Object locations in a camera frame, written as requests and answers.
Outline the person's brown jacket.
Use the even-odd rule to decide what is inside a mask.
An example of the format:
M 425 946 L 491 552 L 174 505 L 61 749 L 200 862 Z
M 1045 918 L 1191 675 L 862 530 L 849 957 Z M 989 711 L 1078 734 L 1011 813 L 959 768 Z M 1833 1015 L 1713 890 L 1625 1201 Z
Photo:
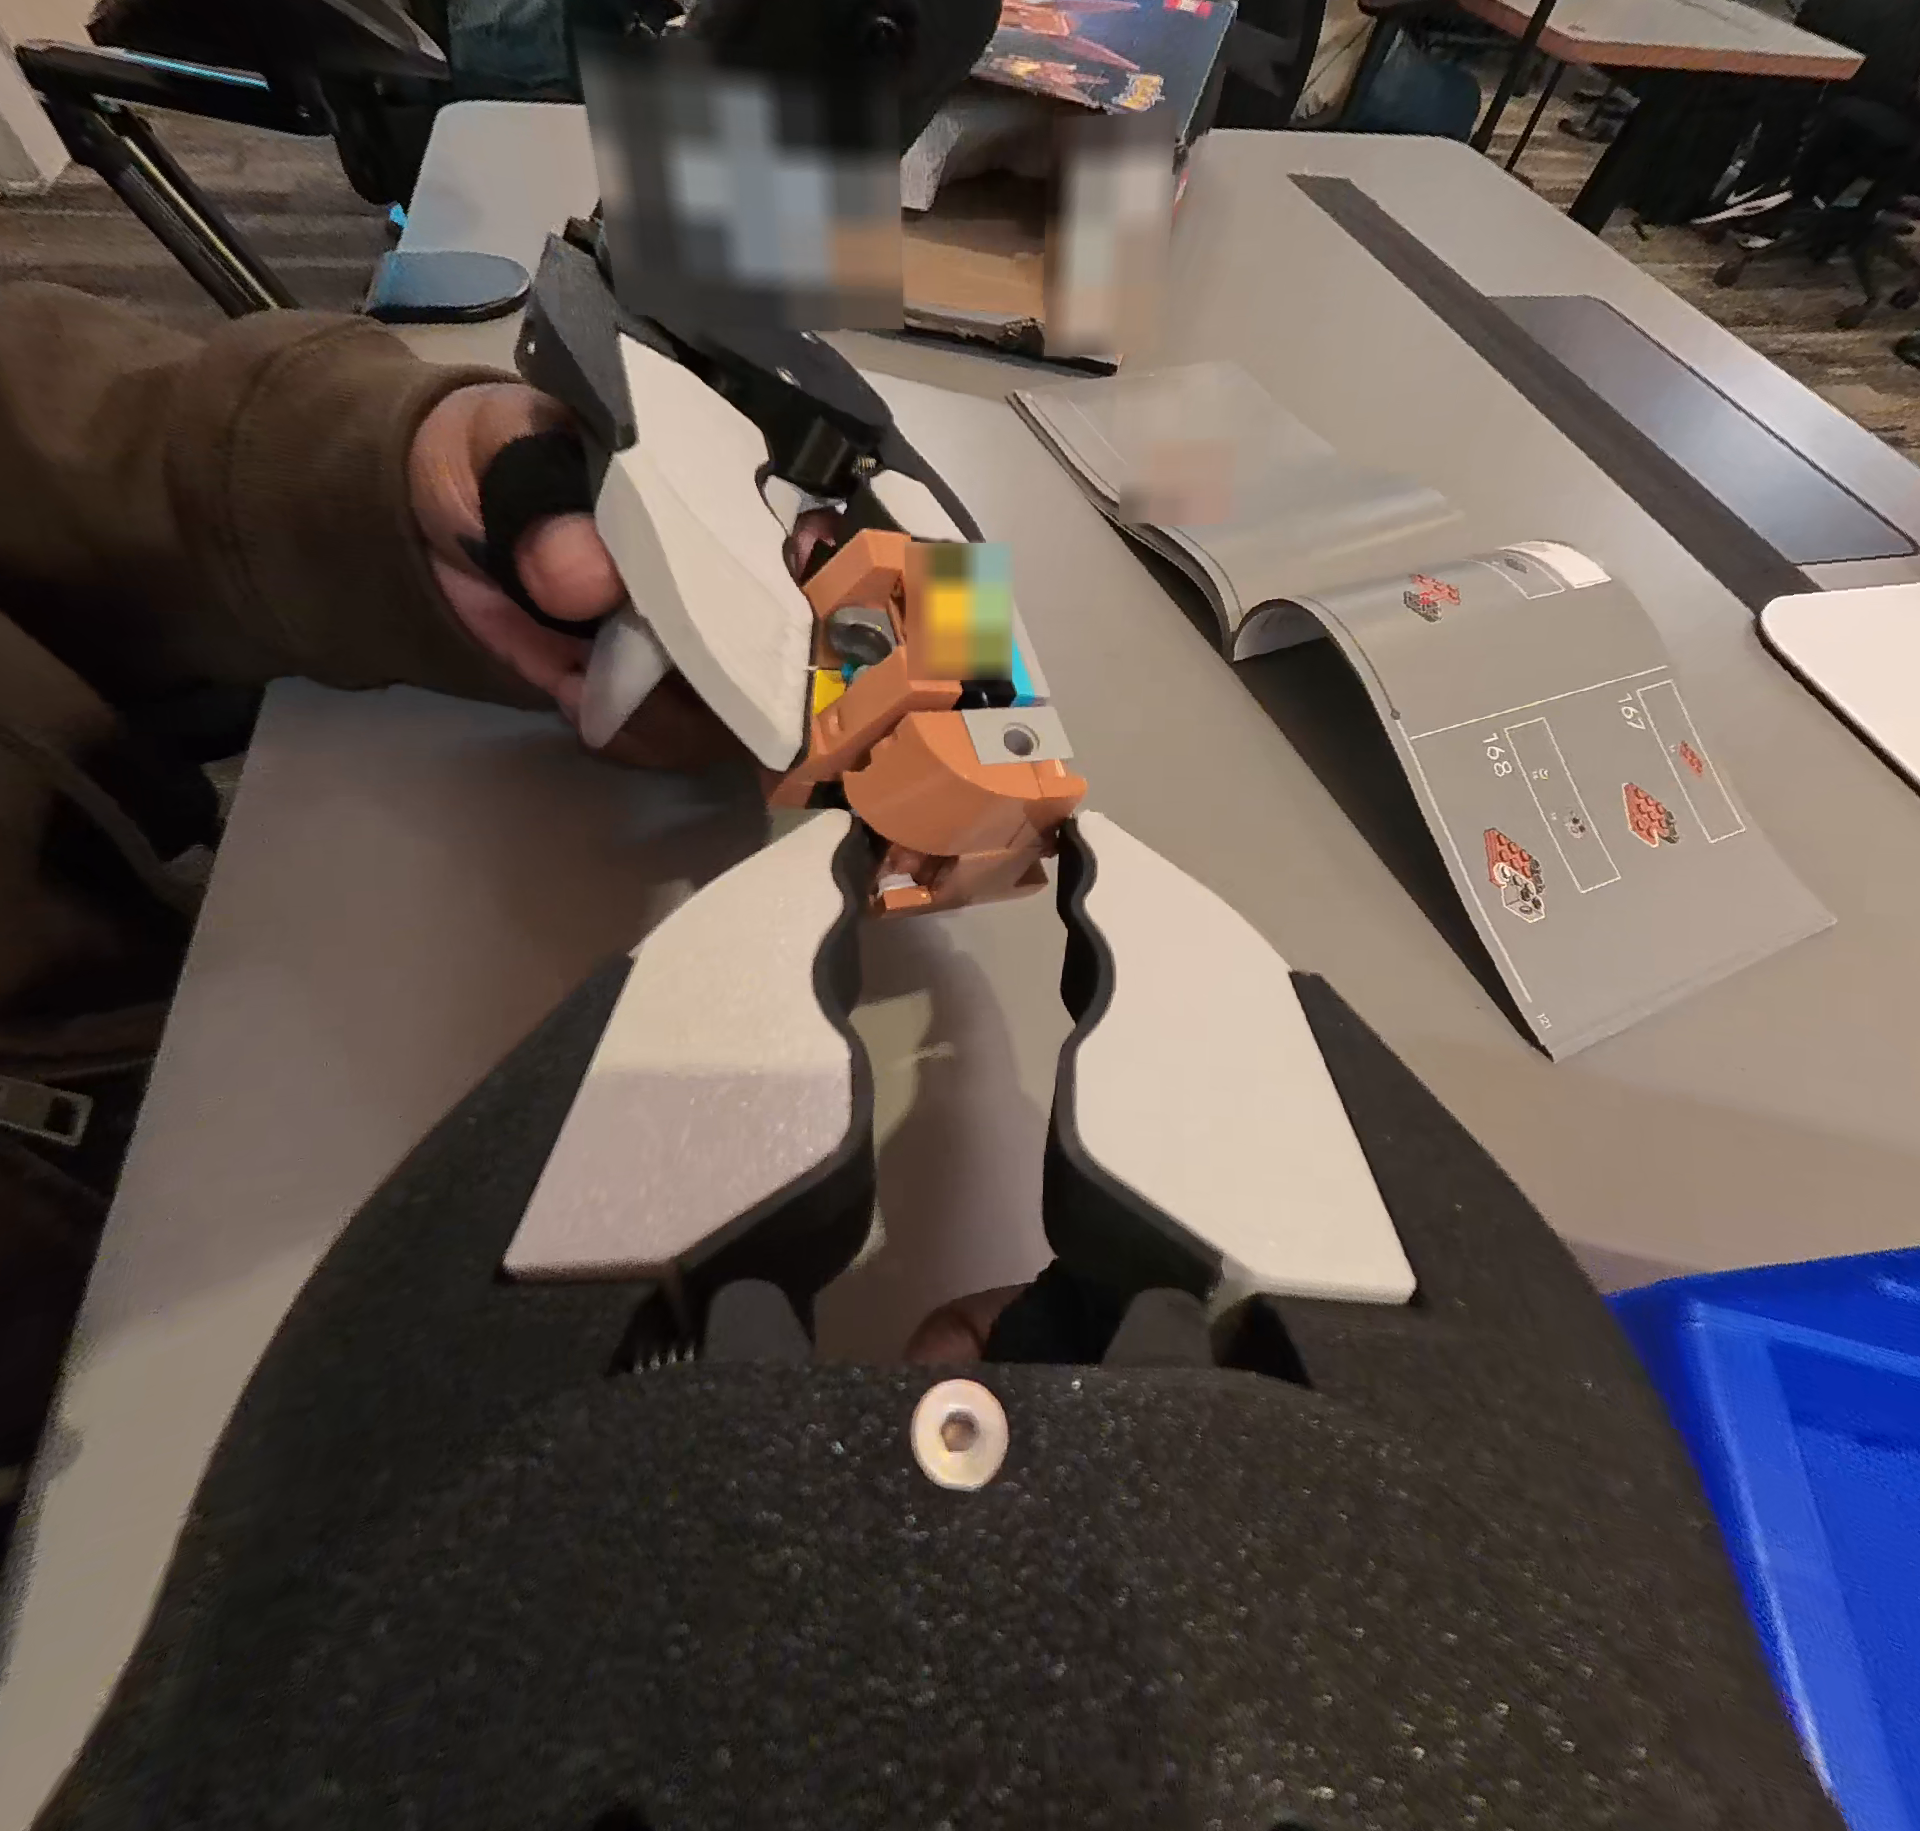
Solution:
M 2 636 L 2 1460 L 25 1467 L 180 982 L 212 789 Z

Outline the black mesh office chair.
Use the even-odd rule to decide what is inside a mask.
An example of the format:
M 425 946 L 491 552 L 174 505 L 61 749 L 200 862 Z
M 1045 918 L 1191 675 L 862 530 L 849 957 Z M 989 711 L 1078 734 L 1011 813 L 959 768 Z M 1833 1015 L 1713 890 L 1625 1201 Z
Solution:
M 13 59 L 98 173 L 228 315 L 299 304 L 146 112 L 329 138 L 350 185 L 403 209 L 449 104 L 449 0 L 98 0 L 89 40 Z

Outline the brown edged desk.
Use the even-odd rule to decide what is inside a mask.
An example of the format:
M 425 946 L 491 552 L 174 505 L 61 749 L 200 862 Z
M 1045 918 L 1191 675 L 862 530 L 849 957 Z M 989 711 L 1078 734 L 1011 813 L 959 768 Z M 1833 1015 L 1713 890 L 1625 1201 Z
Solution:
M 1454 2 L 1516 46 L 1536 0 Z M 1636 202 L 1683 126 L 1713 105 L 1749 89 L 1841 84 L 1865 63 L 1860 51 L 1738 0 L 1558 0 L 1535 59 L 1614 76 L 1636 93 L 1633 113 L 1567 210 L 1595 237 Z

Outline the grey instruction booklet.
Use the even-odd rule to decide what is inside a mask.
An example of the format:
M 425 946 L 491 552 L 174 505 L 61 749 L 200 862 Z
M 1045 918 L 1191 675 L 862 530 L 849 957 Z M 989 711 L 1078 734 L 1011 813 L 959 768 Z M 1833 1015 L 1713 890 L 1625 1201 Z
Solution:
M 1629 586 L 1560 540 L 1484 540 L 1443 492 L 1338 452 L 1230 362 L 1009 403 L 1204 609 L 1248 675 L 1353 680 L 1528 1036 L 1554 1060 L 1834 928 L 1749 816 Z

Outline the person's left hand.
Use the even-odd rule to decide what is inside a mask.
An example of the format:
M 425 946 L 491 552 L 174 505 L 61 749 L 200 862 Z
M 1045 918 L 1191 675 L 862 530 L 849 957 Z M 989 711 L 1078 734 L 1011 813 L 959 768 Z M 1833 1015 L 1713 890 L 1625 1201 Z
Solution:
M 435 582 L 468 634 L 586 735 L 587 642 L 538 624 L 470 555 L 483 539 L 480 480 L 514 439 L 565 427 L 564 408 L 519 381 L 450 391 L 423 418 L 408 451 L 408 496 Z M 590 515 L 532 523 L 517 545 L 532 603 L 569 621 L 598 620 L 621 600 L 608 546 Z M 677 675 L 664 680 L 610 740 L 607 759 L 677 775 L 751 768 L 726 725 Z

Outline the colourful toy brick build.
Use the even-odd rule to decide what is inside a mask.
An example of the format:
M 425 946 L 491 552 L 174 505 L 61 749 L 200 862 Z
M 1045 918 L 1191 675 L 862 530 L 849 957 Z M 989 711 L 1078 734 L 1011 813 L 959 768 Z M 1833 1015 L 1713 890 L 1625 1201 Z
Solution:
M 1009 548 L 865 528 L 814 560 L 804 598 L 804 751 L 775 804 L 850 813 L 874 853 L 874 913 L 1040 890 L 1088 784 L 1023 626 Z

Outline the dark desk mat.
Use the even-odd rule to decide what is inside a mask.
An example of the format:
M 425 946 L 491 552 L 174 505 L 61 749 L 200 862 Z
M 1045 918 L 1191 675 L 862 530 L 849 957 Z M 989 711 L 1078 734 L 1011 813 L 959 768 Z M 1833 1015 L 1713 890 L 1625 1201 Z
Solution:
M 1916 540 L 1591 297 L 1488 297 L 1353 181 L 1299 186 L 1750 613 L 1916 589 Z

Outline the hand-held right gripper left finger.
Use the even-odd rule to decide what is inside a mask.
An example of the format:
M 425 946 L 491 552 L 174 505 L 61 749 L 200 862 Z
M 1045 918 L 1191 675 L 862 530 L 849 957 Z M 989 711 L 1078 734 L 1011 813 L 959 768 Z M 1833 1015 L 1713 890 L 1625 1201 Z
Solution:
M 637 946 L 508 1277 L 654 1284 L 697 1331 L 723 1290 L 761 1282 L 813 1327 L 877 1215 L 850 1019 L 873 869 L 857 819 L 814 810 Z

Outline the person's right hand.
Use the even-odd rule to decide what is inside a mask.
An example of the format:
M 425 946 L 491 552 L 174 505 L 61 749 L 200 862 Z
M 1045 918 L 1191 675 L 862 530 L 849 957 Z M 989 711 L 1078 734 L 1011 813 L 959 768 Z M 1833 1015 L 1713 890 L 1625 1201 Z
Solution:
M 1025 1284 L 973 1290 L 947 1300 L 911 1331 L 907 1363 L 980 1363 L 998 1317 L 1026 1290 Z

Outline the blue plastic bin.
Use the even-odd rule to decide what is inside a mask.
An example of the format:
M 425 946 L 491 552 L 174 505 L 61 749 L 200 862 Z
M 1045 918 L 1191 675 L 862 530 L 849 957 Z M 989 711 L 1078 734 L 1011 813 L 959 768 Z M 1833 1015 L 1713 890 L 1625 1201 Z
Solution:
M 1619 1290 L 1849 1826 L 1919 1824 L 1919 1250 Z

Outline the grey desk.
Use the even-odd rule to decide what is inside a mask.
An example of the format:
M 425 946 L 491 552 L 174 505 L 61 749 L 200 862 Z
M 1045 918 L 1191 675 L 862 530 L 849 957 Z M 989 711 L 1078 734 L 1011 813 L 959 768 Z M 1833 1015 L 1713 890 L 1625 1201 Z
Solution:
M 1476 153 L 1219 133 L 1176 225 L 1174 356 L 1237 358 L 1349 460 L 1459 510 L 1448 546 L 1567 539 L 1642 597 L 1821 937 L 1564 1061 L 1456 937 L 1398 777 L 1308 694 L 1228 670 L 1007 405 L 1071 376 L 838 345 L 977 518 L 1110 813 L 1380 1029 L 1600 1290 L 1916 1243 L 1916 793 L 1744 606 L 1294 185 L 1322 172 L 1490 298 L 1610 301 L 1916 536 L 1916 466 Z M 754 843 L 738 791 L 586 759 L 423 693 L 271 693 L 105 1227 L 4 1593 L 4 1826 L 29 1826 L 146 1625 L 231 1406 L 341 1227 L 608 954 Z

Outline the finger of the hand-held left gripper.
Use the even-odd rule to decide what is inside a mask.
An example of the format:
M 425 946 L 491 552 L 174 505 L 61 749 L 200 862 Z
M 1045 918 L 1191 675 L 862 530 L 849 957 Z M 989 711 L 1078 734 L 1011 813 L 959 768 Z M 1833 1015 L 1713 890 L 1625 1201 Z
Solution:
M 759 428 L 676 358 L 624 336 L 637 437 L 613 452 L 595 526 L 629 595 L 591 651 L 591 744 L 680 674 L 761 766 L 804 752 L 814 613 L 768 508 Z

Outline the person's left forearm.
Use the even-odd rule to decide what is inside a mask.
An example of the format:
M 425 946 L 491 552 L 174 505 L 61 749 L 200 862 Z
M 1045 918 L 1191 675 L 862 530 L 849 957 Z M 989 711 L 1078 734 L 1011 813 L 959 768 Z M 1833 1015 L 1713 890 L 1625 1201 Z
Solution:
M 100 696 L 307 678 L 532 708 L 428 569 L 408 460 L 499 374 L 368 320 L 194 336 L 51 284 L 2 293 L 2 606 Z

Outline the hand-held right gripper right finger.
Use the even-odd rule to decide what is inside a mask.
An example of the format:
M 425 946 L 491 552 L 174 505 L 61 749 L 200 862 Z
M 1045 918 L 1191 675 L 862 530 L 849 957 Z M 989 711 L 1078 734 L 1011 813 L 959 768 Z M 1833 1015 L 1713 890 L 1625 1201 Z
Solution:
M 1116 1300 L 1184 1290 L 1403 1310 L 1415 1269 L 1297 971 L 1114 819 L 1063 825 L 1063 1042 L 1043 1152 L 1059 1262 Z

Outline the cardboard box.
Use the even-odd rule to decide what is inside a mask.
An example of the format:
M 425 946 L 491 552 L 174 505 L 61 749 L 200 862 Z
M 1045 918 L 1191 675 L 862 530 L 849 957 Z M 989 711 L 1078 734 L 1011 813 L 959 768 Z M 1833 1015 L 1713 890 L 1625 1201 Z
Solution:
M 1148 351 L 1184 166 L 1164 118 L 964 90 L 901 166 L 904 323 L 1099 371 Z

